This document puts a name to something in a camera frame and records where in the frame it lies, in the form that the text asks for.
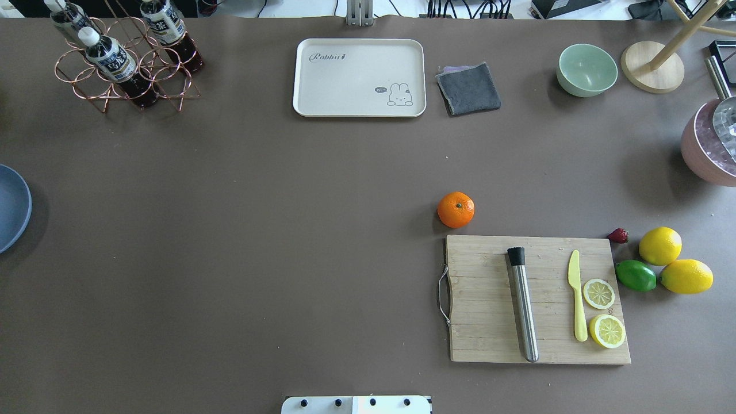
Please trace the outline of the orange fruit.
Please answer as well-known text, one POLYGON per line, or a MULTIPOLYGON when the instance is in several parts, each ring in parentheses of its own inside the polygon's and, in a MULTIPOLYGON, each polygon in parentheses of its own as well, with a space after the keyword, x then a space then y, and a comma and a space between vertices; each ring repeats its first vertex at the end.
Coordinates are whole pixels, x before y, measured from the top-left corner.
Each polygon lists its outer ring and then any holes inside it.
POLYGON ((436 212, 447 227, 462 228, 474 218, 475 202, 463 192, 450 192, 439 201, 436 212))

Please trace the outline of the blue round plate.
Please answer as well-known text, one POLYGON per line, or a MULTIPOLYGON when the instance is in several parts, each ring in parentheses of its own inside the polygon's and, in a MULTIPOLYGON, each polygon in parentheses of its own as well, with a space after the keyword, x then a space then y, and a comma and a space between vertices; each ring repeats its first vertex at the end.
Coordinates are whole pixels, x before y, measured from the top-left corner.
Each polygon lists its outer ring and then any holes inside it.
POLYGON ((32 195, 24 178, 1 165, 1 252, 10 249, 24 233, 32 214, 32 195))

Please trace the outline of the cream rabbit tray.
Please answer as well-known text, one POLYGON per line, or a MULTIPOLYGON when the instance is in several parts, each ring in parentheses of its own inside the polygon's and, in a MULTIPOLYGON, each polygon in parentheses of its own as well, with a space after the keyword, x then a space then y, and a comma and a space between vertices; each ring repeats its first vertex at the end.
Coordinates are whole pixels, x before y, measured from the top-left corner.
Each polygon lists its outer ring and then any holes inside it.
POLYGON ((427 105, 424 49, 412 39, 305 39, 292 106, 302 116, 416 117, 427 105))

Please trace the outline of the grey folded cloth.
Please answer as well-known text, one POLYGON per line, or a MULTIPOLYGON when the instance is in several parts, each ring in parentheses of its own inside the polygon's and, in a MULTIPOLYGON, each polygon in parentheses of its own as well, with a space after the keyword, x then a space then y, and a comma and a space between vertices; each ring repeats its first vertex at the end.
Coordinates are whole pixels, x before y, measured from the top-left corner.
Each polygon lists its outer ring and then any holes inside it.
POLYGON ((497 110, 502 105, 486 62, 475 66, 445 66, 435 78, 452 116, 497 110))

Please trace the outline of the steel cylinder black tip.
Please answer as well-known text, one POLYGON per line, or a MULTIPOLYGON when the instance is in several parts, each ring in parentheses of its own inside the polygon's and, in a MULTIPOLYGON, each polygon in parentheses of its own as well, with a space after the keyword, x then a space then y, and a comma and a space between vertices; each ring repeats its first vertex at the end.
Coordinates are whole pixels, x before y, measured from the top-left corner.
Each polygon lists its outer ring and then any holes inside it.
POLYGON ((532 301, 527 278, 525 248, 510 247, 510 249, 507 249, 507 254, 517 297, 517 312, 521 329, 520 338, 524 356, 528 362, 538 362, 539 349, 537 346, 532 301))

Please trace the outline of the wooden cutting board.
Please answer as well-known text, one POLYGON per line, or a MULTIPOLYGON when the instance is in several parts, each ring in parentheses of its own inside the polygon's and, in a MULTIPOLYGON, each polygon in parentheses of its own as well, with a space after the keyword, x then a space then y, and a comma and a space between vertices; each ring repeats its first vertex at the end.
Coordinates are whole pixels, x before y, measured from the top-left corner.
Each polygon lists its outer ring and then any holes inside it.
POLYGON ((574 335, 574 291, 568 264, 579 252, 581 281, 607 281, 618 292, 607 239, 450 234, 448 267, 450 359, 453 362, 526 363, 522 328, 507 251, 523 247, 539 362, 627 365, 628 344, 609 349, 574 335))

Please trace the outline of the lemon slice lower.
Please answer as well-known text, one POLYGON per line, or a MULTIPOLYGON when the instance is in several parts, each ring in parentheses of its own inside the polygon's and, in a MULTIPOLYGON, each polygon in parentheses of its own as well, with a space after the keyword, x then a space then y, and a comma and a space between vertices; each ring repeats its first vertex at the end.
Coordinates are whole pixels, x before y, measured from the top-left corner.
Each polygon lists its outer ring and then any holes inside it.
POLYGON ((594 278, 588 280, 582 288, 582 296, 586 303, 598 310, 607 310, 614 303, 616 294, 607 281, 594 278))

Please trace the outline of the lemon slice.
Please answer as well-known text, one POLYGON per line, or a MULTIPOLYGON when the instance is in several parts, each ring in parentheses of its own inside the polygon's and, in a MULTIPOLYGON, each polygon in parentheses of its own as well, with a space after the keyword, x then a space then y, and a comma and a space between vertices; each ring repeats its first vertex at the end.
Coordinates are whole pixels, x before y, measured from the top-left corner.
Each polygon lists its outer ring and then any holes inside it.
POLYGON ((618 348, 626 340, 624 324, 613 315, 597 315, 591 319, 588 328, 592 340, 604 348, 618 348))
POLYGON ((598 310, 607 310, 614 303, 616 294, 607 281, 594 278, 588 280, 582 288, 582 296, 586 303, 598 310))

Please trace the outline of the red strawberry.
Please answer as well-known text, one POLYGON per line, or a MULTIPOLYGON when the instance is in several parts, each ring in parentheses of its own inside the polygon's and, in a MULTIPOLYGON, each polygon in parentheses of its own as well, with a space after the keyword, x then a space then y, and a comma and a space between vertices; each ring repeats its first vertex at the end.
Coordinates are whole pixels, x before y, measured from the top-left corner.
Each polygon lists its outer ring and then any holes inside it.
POLYGON ((607 239, 615 244, 625 244, 628 242, 629 233, 625 228, 616 228, 607 235, 607 239))

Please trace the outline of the green bowl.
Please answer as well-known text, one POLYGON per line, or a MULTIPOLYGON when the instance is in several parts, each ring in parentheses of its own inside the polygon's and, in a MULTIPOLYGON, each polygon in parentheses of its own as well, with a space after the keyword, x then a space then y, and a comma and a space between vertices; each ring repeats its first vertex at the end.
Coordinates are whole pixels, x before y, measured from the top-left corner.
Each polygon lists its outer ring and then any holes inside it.
POLYGON ((573 44, 560 54, 555 75, 568 94, 587 98, 612 87, 618 80, 618 67, 613 58, 596 45, 573 44))

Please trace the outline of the tea bottle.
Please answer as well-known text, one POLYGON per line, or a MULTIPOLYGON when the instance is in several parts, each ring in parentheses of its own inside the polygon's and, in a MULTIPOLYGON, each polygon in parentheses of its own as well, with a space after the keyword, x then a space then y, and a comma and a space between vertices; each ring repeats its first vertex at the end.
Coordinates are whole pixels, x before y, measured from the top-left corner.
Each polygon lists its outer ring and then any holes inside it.
POLYGON ((82 28, 91 27, 101 33, 97 24, 75 3, 54 0, 45 0, 44 3, 50 11, 53 25, 72 44, 79 41, 78 33, 82 28))
POLYGON ((147 108, 158 100, 158 92, 149 78, 140 73, 139 64, 118 40, 100 34, 92 27, 77 33, 84 45, 84 55, 106 79, 116 84, 136 106, 147 108))
POLYGON ((191 74, 204 66, 179 10, 171 1, 142 1, 140 14, 174 63, 182 64, 191 74))

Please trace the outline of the yellow lemon lower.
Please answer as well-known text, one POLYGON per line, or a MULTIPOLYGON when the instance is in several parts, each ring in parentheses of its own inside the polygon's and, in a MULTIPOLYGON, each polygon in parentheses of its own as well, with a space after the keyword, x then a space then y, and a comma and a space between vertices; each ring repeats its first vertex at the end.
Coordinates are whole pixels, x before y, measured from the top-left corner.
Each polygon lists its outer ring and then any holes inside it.
POLYGON ((638 249, 644 261, 655 266, 666 266, 678 259, 683 249, 683 239, 673 228, 658 227, 641 238, 638 249))

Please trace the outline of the yellow lemon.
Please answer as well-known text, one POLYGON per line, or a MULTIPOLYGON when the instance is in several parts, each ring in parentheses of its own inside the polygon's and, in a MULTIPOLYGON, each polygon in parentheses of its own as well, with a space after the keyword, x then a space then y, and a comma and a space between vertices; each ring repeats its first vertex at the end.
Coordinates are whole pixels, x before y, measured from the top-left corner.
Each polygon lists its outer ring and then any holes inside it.
POLYGON ((678 259, 683 249, 683 239, 673 228, 658 227, 641 238, 638 249, 644 261, 655 266, 666 266, 678 259))
POLYGON ((677 294, 698 294, 714 283, 712 270, 696 259, 679 259, 665 266, 660 273, 661 284, 677 294))

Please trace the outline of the wooden mug tree stand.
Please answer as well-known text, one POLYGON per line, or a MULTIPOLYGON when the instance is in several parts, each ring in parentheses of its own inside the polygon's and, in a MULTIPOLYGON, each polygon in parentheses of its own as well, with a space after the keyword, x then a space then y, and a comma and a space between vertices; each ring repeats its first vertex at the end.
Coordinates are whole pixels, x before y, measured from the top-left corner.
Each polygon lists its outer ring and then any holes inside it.
POLYGON ((686 16, 674 1, 668 3, 683 21, 678 34, 665 45, 651 40, 629 45, 620 58, 620 67, 626 78, 639 89, 654 94, 669 93, 681 85, 684 79, 684 64, 676 52, 697 31, 735 37, 733 30, 705 25, 726 4, 725 1, 705 2, 692 18, 686 16))

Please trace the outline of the tea bottle back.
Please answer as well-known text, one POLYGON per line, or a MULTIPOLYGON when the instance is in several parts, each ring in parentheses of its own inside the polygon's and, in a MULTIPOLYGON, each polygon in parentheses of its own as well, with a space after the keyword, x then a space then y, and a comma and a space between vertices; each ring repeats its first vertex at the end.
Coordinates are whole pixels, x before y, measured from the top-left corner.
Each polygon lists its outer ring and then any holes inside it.
POLYGON ((101 33, 97 24, 75 3, 54 0, 45 0, 44 3, 50 11, 53 25, 72 44, 79 41, 78 33, 82 28, 91 27, 101 33))

